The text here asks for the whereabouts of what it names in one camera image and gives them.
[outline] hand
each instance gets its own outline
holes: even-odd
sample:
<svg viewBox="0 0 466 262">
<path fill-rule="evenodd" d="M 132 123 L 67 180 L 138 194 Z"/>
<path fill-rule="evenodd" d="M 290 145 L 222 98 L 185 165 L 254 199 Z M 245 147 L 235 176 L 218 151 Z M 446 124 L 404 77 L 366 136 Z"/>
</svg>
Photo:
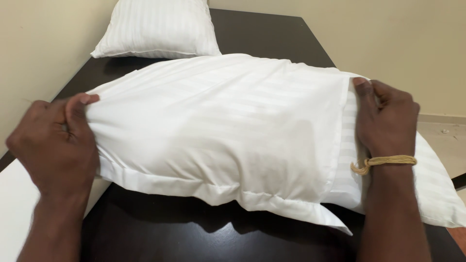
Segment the hand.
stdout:
<svg viewBox="0 0 466 262">
<path fill-rule="evenodd" d="M 372 157 L 414 156 L 419 104 L 409 93 L 378 80 L 371 82 L 353 79 L 361 103 L 356 121 L 359 139 Z"/>
<path fill-rule="evenodd" d="M 68 101 L 35 101 L 7 138 L 41 198 L 89 195 L 99 157 L 84 108 L 98 100 L 98 95 L 80 93 Z"/>
</svg>

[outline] knot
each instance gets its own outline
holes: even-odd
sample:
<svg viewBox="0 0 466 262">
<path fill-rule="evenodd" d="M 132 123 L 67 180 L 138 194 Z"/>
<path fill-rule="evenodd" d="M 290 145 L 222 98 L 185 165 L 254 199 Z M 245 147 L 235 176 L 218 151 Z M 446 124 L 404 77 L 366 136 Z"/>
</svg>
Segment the knot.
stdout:
<svg viewBox="0 0 466 262">
<path fill-rule="evenodd" d="M 351 163 L 350 167 L 353 172 L 360 174 L 362 176 L 369 173 L 369 169 L 372 165 L 382 165 L 382 164 L 411 164 L 415 165 L 418 161 L 412 157 L 407 155 L 398 155 L 398 156 L 391 156 L 391 157 L 377 157 L 371 159 L 365 159 L 364 165 L 365 167 L 358 169 L 354 163 Z"/>
</svg>

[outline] forearm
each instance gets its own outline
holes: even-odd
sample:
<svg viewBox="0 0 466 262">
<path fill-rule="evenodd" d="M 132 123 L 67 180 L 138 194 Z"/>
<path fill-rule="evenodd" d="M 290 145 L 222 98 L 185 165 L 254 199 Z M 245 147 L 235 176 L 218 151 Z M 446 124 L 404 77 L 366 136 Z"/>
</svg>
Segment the forearm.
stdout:
<svg viewBox="0 0 466 262">
<path fill-rule="evenodd" d="M 79 261 L 81 226 L 88 195 L 41 198 L 18 262 Z"/>
<path fill-rule="evenodd" d="M 367 195 L 359 262 L 428 262 L 411 165 L 377 165 Z"/>
</svg>

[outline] floor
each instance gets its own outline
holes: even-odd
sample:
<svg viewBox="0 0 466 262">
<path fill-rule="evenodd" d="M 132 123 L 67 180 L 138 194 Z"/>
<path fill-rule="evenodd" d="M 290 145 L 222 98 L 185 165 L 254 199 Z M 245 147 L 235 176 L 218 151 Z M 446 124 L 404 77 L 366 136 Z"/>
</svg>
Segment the floor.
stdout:
<svg viewBox="0 0 466 262">
<path fill-rule="evenodd" d="M 419 122 L 418 131 L 437 153 L 451 178 L 466 173 L 466 125 Z M 466 204 L 466 189 L 457 193 Z M 448 231 L 466 255 L 466 228 Z"/>
</svg>

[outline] left hand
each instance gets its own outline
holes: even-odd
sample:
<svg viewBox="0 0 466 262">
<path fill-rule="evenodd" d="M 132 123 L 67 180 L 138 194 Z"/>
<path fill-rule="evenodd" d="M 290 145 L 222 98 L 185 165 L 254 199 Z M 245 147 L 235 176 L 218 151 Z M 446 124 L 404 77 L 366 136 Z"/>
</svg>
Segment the left hand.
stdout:
<svg viewBox="0 0 466 262">
<path fill-rule="evenodd" d="M 89 195 L 99 156 L 84 109 L 98 100 L 80 93 L 69 100 L 35 101 L 7 138 L 42 198 Z"/>
</svg>

